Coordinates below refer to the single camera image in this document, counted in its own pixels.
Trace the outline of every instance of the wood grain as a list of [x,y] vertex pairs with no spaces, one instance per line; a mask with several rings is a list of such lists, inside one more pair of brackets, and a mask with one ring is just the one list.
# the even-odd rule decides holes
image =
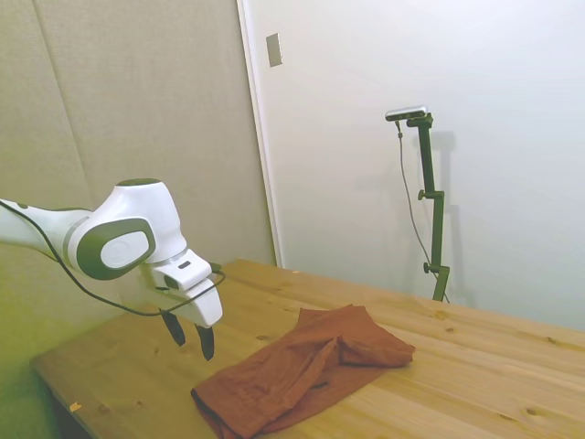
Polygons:
[[99,438],[213,438],[189,395],[215,371],[290,330],[300,307],[354,304],[417,347],[394,369],[281,438],[585,437],[585,334],[268,265],[237,261],[206,362],[193,325],[174,345],[162,319],[126,315],[40,356],[35,367]]

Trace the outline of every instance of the door frame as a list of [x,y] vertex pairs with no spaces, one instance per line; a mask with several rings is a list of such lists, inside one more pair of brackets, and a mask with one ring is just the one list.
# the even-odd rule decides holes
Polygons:
[[266,133],[266,119],[263,117],[261,106],[261,93],[259,92],[260,84],[257,78],[259,71],[255,59],[257,48],[250,43],[251,20],[250,20],[250,3],[248,0],[237,0],[239,27],[241,30],[241,39],[244,47],[244,56],[246,59],[246,70],[248,71],[248,84],[250,86],[250,97],[252,110],[254,113],[254,124],[256,126],[256,135],[258,137],[258,149],[260,152],[260,161],[262,168],[262,177],[264,179],[264,189],[266,192],[266,204],[268,205],[268,217],[271,224],[272,242],[274,245],[274,256],[276,265],[286,267],[284,255],[282,254],[280,228],[278,221],[278,210],[276,209],[276,197],[274,195],[274,181],[270,160],[270,148],[268,144],[268,135]]

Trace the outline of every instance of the folded cloth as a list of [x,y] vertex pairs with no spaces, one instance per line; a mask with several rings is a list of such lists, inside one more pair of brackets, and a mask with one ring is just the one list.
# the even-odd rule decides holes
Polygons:
[[412,361],[414,347],[363,306],[301,309],[296,327],[197,385],[197,408],[222,439],[246,439],[307,419]]

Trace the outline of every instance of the white wall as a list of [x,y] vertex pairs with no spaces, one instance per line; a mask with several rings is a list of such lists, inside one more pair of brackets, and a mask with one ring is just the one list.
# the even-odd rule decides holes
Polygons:
[[451,299],[585,329],[584,2],[244,3],[286,266],[431,296],[383,119],[426,103]]

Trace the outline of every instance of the light switch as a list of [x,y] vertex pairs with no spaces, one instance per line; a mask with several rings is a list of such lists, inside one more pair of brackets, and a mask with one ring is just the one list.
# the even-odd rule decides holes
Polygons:
[[271,67],[282,64],[281,39],[278,34],[266,37],[266,48],[268,49],[268,61]]

